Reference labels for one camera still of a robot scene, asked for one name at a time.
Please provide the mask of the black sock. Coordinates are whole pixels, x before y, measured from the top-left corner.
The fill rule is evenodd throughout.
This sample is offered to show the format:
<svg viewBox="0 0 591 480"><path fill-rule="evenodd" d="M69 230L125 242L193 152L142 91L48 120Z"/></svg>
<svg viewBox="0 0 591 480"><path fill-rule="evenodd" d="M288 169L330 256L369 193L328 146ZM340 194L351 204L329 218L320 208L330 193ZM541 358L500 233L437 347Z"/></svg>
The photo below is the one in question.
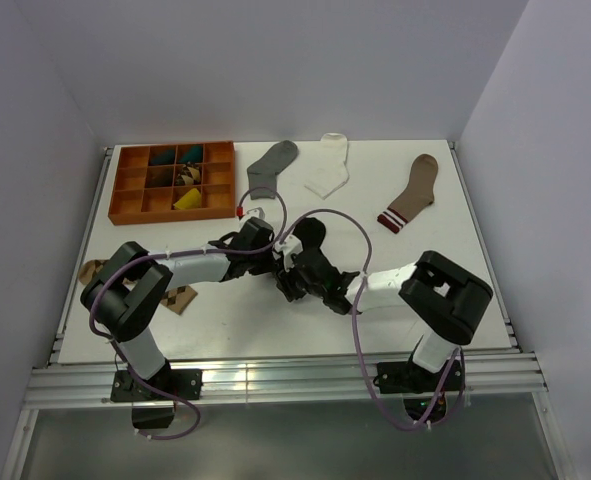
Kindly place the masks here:
<svg viewBox="0 0 591 480"><path fill-rule="evenodd" d="M292 234L300 241L303 253L321 253L326 226L317 218L306 217L295 225Z"/></svg>

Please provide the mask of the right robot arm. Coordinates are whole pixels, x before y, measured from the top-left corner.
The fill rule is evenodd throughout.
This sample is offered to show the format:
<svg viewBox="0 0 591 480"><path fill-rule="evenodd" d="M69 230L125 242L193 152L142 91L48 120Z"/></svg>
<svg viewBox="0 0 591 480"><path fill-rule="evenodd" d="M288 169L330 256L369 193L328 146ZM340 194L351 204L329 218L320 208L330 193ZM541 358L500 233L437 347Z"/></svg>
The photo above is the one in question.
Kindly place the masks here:
<svg viewBox="0 0 591 480"><path fill-rule="evenodd" d="M339 315L408 307L426 325L408 365L410 383L427 390L455 349L472 342L493 298L488 283L436 251L403 267L366 274L341 272L319 248L274 251L274 278L290 302L314 296Z"/></svg>

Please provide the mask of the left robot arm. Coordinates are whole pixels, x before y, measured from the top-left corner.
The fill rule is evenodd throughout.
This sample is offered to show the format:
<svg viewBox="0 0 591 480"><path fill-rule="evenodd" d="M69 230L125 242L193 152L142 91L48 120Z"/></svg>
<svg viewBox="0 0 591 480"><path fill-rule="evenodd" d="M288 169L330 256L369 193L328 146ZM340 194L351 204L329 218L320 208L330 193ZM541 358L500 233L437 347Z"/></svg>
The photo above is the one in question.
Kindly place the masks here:
<svg viewBox="0 0 591 480"><path fill-rule="evenodd" d="M158 399L174 389L170 363L149 328L164 295L179 287L268 272L273 238L273 227L252 217L239 231L188 256L152 254L130 241L92 277L80 301L135 372L134 388L145 398Z"/></svg>

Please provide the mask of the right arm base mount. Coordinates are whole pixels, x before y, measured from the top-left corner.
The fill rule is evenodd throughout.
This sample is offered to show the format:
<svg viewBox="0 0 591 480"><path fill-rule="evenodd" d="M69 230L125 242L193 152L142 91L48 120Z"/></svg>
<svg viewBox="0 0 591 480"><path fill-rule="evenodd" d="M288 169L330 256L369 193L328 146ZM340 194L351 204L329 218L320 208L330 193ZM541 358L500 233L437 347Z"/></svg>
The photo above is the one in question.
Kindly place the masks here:
<svg viewBox="0 0 591 480"><path fill-rule="evenodd" d="M373 379L373 384L381 394L432 395L446 371L446 367L443 367L437 373L430 373L411 361L379 362L376 369L377 375ZM456 360L444 380L441 391L456 392L464 380L465 374L461 363Z"/></svg>

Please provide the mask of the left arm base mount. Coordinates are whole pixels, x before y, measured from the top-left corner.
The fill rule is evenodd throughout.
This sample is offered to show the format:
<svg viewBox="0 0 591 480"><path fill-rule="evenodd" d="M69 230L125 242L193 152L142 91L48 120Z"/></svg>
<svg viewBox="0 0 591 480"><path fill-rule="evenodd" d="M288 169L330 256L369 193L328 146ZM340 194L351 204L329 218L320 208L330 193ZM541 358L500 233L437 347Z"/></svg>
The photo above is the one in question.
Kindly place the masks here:
<svg viewBox="0 0 591 480"><path fill-rule="evenodd" d="M131 421L139 431L168 428L182 400L201 396L200 369L170 369L159 380L138 380L129 369L118 370L113 378L110 402L131 404Z"/></svg>

